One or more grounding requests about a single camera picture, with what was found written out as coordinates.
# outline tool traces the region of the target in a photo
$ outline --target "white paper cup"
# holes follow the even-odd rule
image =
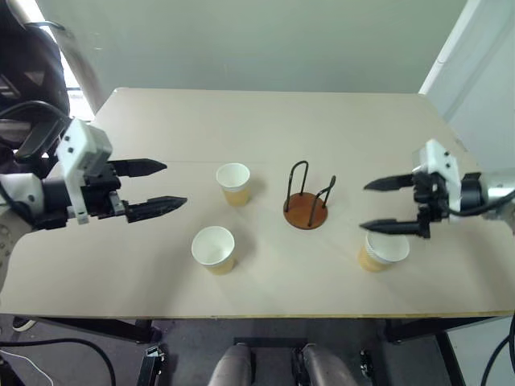
[[[221,275],[234,266],[234,237],[223,227],[207,227],[192,242],[192,255],[212,273]]]
[[[358,261],[363,269],[377,272],[403,261],[410,254],[406,236],[389,236],[367,232],[365,245],[360,250]]]
[[[250,170],[242,163],[226,163],[216,171],[216,181],[233,207],[242,207],[249,201],[249,179]]]

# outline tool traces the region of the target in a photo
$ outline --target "table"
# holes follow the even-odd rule
[[[478,170],[424,96],[119,88],[94,125],[113,157],[154,158],[167,170],[124,179],[131,203],[188,197],[178,211],[25,236],[11,258],[0,312],[82,318],[427,317],[507,313],[515,307],[513,238],[479,218],[432,225],[410,238],[409,258],[381,273],[356,261],[376,218],[414,218],[412,190],[365,192],[370,180],[409,172],[411,154],[436,138]],[[287,177],[310,162],[306,191],[336,185],[326,223],[312,231],[283,218]],[[252,173],[252,199],[228,206],[214,174],[226,162]],[[300,185],[301,173],[294,181]],[[192,258],[193,236],[233,232],[237,265],[211,275]]]

